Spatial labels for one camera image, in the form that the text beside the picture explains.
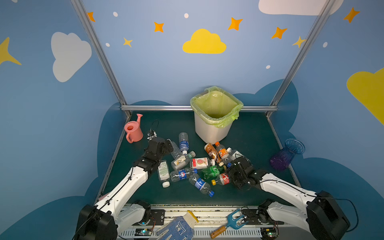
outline blue glass vase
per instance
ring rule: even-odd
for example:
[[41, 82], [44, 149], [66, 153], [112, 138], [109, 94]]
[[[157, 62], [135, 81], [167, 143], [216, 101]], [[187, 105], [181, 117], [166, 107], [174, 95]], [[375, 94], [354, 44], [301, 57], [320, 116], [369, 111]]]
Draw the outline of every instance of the blue glass vase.
[[288, 138], [285, 140], [285, 147], [273, 155], [269, 163], [277, 171], [283, 171], [288, 168], [296, 154], [304, 152], [305, 146], [302, 142], [295, 138]]

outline green plastic bottle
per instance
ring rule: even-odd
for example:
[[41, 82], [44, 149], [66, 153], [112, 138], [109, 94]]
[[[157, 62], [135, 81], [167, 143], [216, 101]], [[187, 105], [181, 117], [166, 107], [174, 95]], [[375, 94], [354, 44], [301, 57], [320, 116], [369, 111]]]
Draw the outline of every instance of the green plastic bottle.
[[209, 168], [203, 169], [201, 175], [203, 179], [209, 179], [217, 177], [219, 174], [224, 173], [227, 167], [223, 166], [210, 166]]

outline brown bottle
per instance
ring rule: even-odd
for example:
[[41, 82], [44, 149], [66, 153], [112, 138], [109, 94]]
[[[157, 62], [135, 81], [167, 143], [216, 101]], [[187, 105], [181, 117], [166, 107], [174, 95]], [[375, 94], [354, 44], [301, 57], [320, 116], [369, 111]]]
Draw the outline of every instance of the brown bottle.
[[218, 152], [216, 151], [215, 147], [212, 144], [208, 143], [207, 145], [204, 146], [204, 149], [208, 153], [210, 158], [215, 160], [215, 162], [219, 166], [223, 166], [224, 165], [224, 163], [221, 161], [221, 158], [220, 158]]

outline pink watering can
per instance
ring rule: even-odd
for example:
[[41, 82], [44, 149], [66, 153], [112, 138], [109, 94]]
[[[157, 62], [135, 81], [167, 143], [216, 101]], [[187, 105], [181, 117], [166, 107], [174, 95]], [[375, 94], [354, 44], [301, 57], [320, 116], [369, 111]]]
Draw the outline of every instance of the pink watering can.
[[124, 126], [124, 130], [127, 132], [127, 141], [129, 143], [138, 142], [143, 138], [143, 132], [140, 128], [140, 119], [143, 115], [137, 113], [137, 121], [130, 121]]

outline trash can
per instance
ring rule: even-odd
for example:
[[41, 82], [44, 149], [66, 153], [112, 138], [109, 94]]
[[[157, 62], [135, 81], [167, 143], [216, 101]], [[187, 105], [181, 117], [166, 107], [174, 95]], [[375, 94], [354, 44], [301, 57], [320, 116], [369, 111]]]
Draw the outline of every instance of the trash can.
[[206, 88], [190, 101], [195, 112], [195, 131], [206, 143], [225, 138], [244, 104], [219, 87]]

